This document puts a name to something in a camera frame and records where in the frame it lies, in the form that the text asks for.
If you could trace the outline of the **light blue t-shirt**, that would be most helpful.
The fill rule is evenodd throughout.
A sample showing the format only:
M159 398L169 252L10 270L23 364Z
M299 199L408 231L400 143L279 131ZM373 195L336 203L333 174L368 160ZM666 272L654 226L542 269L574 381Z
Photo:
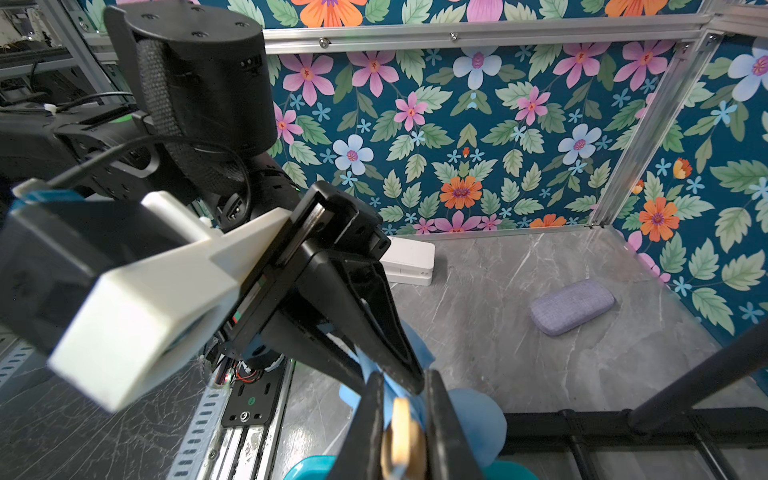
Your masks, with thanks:
M421 394L410 393L360 348L349 347L347 353L361 369L364 381L369 381L373 374L379 374L383 379L383 430L391 426L396 400L405 398L411 419L423 432L428 431L434 416L452 415L458 423L454 430L461 433L478 467L486 469L497 460L505 444L508 422L499 404L490 396L471 388L447 388L439 394L443 404L439 407L429 398L429 390Z

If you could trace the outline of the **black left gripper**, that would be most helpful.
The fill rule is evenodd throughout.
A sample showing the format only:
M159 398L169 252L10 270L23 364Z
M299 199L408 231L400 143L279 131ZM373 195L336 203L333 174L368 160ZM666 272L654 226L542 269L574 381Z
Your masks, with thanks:
M391 245L381 224L372 207L330 183L311 186L249 272L234 308L240 317L222 328L227 354L250 360L271 349L362 393L361 367L321 330L329 326L421 393L424 369L381 264Z

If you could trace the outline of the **beige wooden clothespin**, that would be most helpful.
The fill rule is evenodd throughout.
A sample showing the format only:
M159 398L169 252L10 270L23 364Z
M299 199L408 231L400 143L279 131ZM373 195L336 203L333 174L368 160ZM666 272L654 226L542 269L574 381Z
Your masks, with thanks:
M423 480L427 477L426 436L413 418L410 402L398 397L381 443L380 465L387 480Z

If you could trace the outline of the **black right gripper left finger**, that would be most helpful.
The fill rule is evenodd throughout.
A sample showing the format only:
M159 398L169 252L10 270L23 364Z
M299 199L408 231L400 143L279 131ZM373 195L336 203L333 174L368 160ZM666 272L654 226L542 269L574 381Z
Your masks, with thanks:
M347 437L327 475L328 480L377 480L384 432L384 377L369 376Z

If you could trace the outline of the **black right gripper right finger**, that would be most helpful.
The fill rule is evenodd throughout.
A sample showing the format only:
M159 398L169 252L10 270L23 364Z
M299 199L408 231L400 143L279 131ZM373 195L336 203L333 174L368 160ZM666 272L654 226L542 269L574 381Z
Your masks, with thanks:
M425 372L427 478L482 479L440 373Z

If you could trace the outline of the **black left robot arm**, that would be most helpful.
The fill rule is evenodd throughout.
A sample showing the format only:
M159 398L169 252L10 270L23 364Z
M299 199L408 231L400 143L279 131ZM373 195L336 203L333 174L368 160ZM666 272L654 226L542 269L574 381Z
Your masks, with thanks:
M89 109L90 144L60 136L64 170L14 188L3 325L110 412L211 340L237 361L275 351L359 393L354 348L420 393L381 216L328 182L298 186L269 155L277 108L262 26L183 1L111 6L104 20L137 134Z

